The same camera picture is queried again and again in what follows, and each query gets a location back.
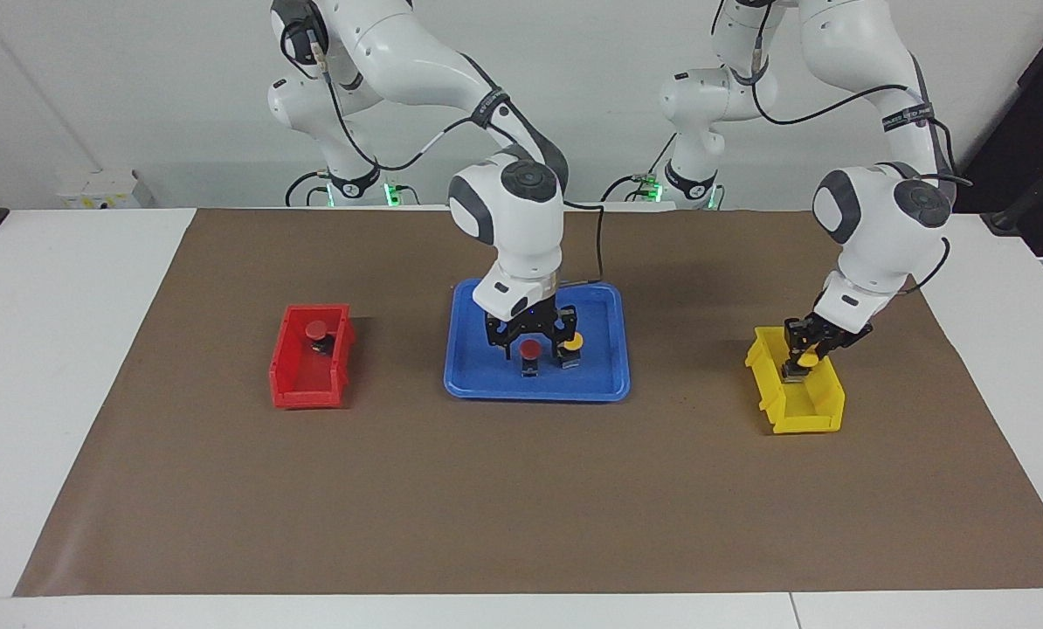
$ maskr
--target blue tray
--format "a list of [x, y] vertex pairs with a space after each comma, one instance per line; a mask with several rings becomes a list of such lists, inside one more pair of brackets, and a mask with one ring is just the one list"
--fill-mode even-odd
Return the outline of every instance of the blue tray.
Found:
[[[523, 336], [513, 342], [513, 359], [506, 361], [500, 346], [486, 342], [485, 314], [470, 295], [478, 280], [455, 287], [453, 319], [448, 332], [448, 361], [444, 387], [462, 400], [513, 400], [524, 402], [621, 402], [630, 394], [627, 332], [622, 318], [622, 296], [609, 284], [562, 289], [557, 306], [575, 306], [578, 333], [584, 336], [580, 366], [562, 369], [552, 354], [552, 342], [541, 335]], [[522, 374], [517, 345], [527, 338], [544, 347], [540, 374]]]

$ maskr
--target white table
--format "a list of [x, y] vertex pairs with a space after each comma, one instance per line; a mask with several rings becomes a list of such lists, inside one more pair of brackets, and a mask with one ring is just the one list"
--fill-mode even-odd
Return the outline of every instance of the white table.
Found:
[[[1043, 589], [561, 597], [11, 600], [192, 210], [17, 212], [0, 232], [0, 626], [1041, 628]], [[925, 289], [1043, 502], [1043, 268], [979, 219]], [[811, 282], [820, 282], [812, 277]]]

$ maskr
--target yellow bin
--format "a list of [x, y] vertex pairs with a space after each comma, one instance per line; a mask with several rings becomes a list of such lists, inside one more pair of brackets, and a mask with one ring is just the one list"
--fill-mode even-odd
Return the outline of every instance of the yellow bin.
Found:
[[784, 328], [755, 328], [746, 366], [754, 371], [761, 403], [774, 434], [835, 433], [847, 397], [832, 361], [825, 358], [801, 383], [783, 383], [781, 367], [790, 358]]

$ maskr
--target white wall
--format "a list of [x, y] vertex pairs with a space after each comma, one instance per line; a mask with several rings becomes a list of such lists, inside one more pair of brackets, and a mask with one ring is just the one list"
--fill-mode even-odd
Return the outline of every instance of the white wall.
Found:
[[[962, 154], [990, 130], [1043, 45], [1043, 0], [890, 0]], [[294, 72], [277, 55], [269, 0], [0, 0], [0, 200], [54, 207], [62, 171], [138, 168], [178, 207], [277, 204], [294, 175], [322, 166], [313, 143], [266, 110]], [[644, 170], [671, 132], [665, 75], [711, 67], [714, 0], [418, 0], [422, 22], [470, 53], [573, 164], [571, 196], [593, 199]], [[840, 99], [805, 72], [797, 15], [773, 52], [779, 116]], [[459, 112], [382, 104], [357, 116], [379, 155], [404, 159]], [[729, 207], [798, 208], [826, 171], [884, 158], [876, 116], [856, 103], [798, 127], [727, 124]], [[491, 151], [457, 131], [405, 175], [422, 200]]]

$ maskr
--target red button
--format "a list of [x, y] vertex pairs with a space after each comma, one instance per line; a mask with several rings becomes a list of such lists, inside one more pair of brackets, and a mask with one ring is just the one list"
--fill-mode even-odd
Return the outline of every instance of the red button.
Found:
[[305, 328], [305, 335], [315, 341], [320, 341], [326, 338], [326, 323], [323, 321], [313, 321], [309, 323], [309, 326]]
[[536, 361], [540, 358], [540, 343], [533, 339], [522, 341], [522, 347], [518, 349], [522, 350], [522, 358], [526, 361]]

